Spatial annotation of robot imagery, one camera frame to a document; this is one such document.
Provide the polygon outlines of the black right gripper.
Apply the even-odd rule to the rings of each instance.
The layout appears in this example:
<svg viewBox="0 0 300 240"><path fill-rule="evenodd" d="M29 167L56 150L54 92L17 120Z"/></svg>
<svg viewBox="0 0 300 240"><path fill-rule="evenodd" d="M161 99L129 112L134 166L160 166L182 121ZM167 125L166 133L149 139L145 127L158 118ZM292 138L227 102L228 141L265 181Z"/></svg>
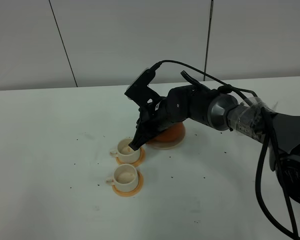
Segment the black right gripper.
<svg viewBox="0 0 300 240"><path fill-rule="evenodd" d="M136 151L169 127L186 119L208 126L208 108L214 96L215 91L206 86L186 85L175 87L166 97L147 103L139 109L136 131L129 147Z"/></svg>

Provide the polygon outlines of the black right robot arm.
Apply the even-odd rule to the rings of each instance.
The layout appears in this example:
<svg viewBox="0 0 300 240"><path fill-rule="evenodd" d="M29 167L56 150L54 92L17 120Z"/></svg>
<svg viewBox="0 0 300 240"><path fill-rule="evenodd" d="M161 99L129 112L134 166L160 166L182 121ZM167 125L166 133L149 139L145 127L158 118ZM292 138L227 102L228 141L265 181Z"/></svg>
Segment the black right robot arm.
<svg viewBox="0 0 300 240"><path fill-rule="evenodd" d="M300 204L300 116L274 112L258 97L239 103L232 93L243 91L229 84L209 89L195 83L163 97L147 86L131 85L125 95L138 105L140 115L130 147L138 150L186 119L218 131L235 130L263 145L283 191Z"/></svg>

